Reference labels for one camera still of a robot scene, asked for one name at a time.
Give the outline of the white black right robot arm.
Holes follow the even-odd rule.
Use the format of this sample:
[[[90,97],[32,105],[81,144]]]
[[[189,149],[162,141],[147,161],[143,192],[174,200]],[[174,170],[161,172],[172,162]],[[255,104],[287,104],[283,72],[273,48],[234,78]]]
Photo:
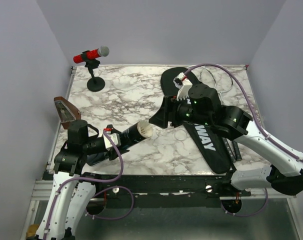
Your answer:
[[[183,123],[209,127],[220,137],[240,143],[271,163],[261,169],[235,171],[221,184],[222,192],[233,196],[248,188],[273,188],[277,192],[295,196],[303,191],[303,152],[263,133],[253,118],[233,105],[222,105],[214,88],[203,83],[193,85],[188,96],[190,103],[178,97],[164,96],[161,107],[149,123],[166,129]]]

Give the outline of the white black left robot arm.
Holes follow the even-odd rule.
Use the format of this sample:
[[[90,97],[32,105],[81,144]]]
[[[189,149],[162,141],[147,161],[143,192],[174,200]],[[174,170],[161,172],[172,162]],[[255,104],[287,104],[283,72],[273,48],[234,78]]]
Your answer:
[[[72,121],[67,129],[67,140],[54,159],[52,190],[42,222],[34,240],[73,240],[80,218],[91,198],[98,197],[102,184],[119,180],[124,172],[120,161],[119,174],[113,178],[100,179],[89,174],[82,176],[82,170],[89,155],[102,154],[121,157],[127,152],[128,132],[118,131],[111,125],[102,136],[89,135],[92,128],[85,120]]]

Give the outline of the white shuttlecock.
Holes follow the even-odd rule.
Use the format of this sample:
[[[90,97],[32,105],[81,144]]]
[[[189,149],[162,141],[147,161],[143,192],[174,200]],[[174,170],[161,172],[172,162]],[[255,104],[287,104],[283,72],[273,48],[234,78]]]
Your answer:
[[[140,127],[140,133],[144,138],[151,138],[153,136],[153,132],[154,129],[149,123],[143,124]]]

